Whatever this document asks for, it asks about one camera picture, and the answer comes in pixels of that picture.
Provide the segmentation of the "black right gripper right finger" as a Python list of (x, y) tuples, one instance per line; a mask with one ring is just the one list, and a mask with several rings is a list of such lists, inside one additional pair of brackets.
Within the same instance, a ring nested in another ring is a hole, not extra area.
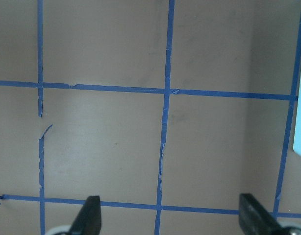
[(245, 235), (282, 235), (283, 228), (250, 193), (239, 195), (239, 225)]

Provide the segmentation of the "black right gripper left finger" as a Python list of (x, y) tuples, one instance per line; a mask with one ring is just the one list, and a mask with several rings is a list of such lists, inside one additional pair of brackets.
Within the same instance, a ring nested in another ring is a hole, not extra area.
[(102, 228), (99, 196), (89, 196), (72, 223), (69, 235), (99, 235)]

